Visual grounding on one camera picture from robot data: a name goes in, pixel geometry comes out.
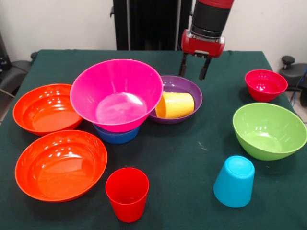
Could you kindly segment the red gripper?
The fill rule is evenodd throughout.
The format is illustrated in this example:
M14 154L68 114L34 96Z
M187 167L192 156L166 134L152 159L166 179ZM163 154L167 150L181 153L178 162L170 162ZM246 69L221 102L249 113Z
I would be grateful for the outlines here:
M211 63L212 58L218 58L225 46L225 37L218 39L207 39L196 36L190 30L184 30L181 39L181 49L184 52L179 69L179 76L184 77L186 72L187 54L191 55L207 55L203 67L201 68L199 79L204 80Z

